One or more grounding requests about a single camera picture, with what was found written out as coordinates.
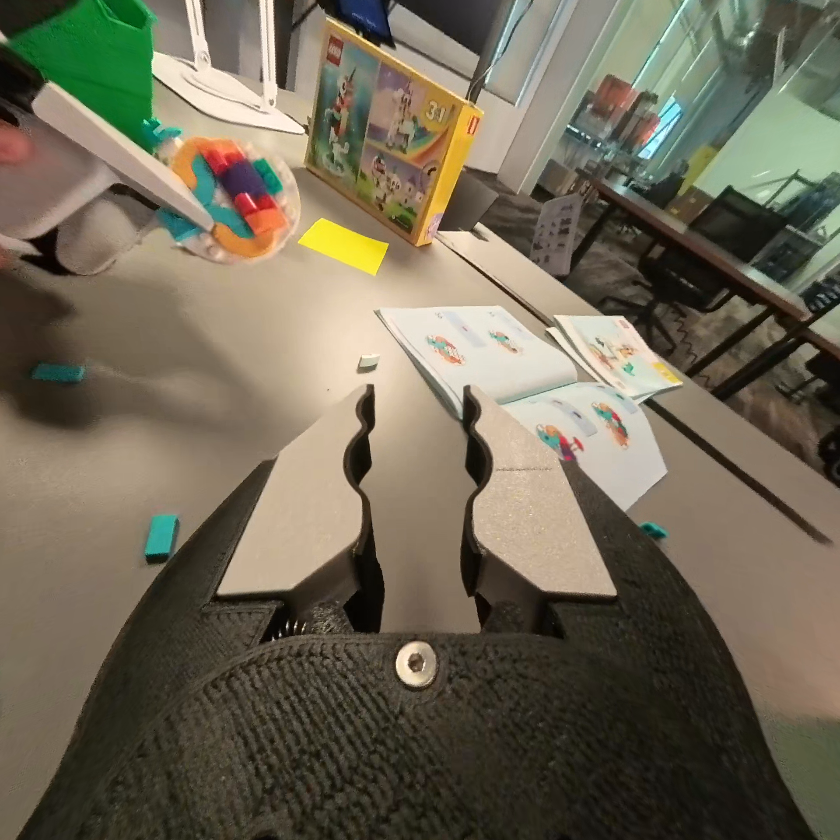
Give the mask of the yellow sticky note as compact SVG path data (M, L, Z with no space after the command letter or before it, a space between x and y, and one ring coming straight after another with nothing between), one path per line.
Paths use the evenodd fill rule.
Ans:
M375 276L389 245L320 218L300 237L300 246Z

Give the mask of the colourful lego set box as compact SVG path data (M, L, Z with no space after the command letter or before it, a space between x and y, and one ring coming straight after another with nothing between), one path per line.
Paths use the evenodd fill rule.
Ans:
M326 18L305 165L411 245L434 240L483 118Z

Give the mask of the white rounded stand base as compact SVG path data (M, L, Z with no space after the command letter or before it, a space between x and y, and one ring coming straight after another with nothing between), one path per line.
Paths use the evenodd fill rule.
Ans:
M278 54L276 2L258 1L260 89L216 67L205 27L204 2L184 1L192 57L154 51L154 78L208 117L247 128L303 135L299 121L277 108Z

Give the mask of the lego instruction booklet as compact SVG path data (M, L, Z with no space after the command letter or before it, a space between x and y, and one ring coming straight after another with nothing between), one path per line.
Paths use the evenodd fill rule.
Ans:
M465 387L478 386L625 511L665 478L642 402L596 380L550 335L541 339L506 309L382 308L376 314L458 419Z

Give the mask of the dark brown office desk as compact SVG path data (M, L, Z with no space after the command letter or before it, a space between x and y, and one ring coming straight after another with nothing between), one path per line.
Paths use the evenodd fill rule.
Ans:
M603 228L616 213L627 215L631 223L649 235L656 244L672 247L697 259L711 270L724 287L734 296L754 306L762 306L761 314L743 324L726 339L719 342L710 352L697 360L686 371L690 379L717 362L761 324L772 316L791 319L794 327L785 334L785 341L798 337L820 319L821 313L810 312L802 300L762 272L695 232L680 222L671 213L656 207L647 199L627 186L614 186L592 173L578 169L577 174L590 183L591 188L606 203L604 212L594 221L574 248L570 258L570 270L574 270L600 237Z

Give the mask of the black office chair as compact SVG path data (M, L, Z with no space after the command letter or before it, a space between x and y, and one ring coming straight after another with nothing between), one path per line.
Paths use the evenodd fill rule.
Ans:
M785 227L782 214L729 185L688 225L688 230L729 257L750 265ZM687 309L700 315L711 314L733 298L753 306L760 303L754 292L737 287L722 269L698 254L674 241L665 241L664 234L655 236L649 225L644 231L653 242L639 259L637 271L644 279L649 298L639 302L608 295L595 304L599 311L629 317L635 326L644 329L648 340L657 331L673 352L677 344L657 315L659 308L669 308L685 317Z

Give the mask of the white lego model with coloured bricks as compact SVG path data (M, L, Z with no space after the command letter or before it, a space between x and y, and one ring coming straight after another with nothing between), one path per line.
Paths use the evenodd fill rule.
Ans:
M213 263L253 263L279 253L295 233L301 199L285 161L248 143L193 137L166 129L154 157L186 185L207 210L212 226L202 230L173 211L156 216L175 243Z

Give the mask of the black and white printed sheet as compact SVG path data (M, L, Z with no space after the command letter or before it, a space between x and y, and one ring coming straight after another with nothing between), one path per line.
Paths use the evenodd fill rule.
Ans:
M572 192L541 205L529 258L552 277L564 278L571 271L571 257L582 204L582 195Z

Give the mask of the stack of green storage bins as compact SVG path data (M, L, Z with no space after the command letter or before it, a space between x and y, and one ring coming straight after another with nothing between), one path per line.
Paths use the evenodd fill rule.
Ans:
M141 1L3 1L2 34L21 57L113 128L151 150L153 28Z

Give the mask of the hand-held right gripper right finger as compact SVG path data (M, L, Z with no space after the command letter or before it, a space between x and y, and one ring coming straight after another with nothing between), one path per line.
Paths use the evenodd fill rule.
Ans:
M467 595L611 602L616 585L551 447L476 385L463 394L468 498L461 549Z

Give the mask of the small lego instruction leaflet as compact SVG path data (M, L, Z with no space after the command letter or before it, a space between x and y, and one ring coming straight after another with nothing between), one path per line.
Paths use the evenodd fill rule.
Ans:
M624 317L553 316L548 334L596 380L636 403L684 384Z

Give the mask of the long teal lego tile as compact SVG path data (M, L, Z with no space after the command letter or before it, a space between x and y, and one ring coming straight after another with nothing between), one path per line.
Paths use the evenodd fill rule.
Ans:
M161 564L175 551L180 519L175 514L157 514L150 520L143 556L148 564Z

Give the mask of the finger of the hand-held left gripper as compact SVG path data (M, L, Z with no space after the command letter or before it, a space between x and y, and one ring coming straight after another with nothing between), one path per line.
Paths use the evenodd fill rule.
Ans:
M213 228L205 206L170 169L54 82L45 83L31 109L43 123L105 165L116 182L203 231Z

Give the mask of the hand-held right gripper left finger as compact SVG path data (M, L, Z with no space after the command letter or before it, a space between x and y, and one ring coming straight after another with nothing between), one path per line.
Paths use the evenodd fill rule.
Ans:
M371 530L361 480L370 468L375 390L362 385L284 447L217 585L222 601L348 601Z

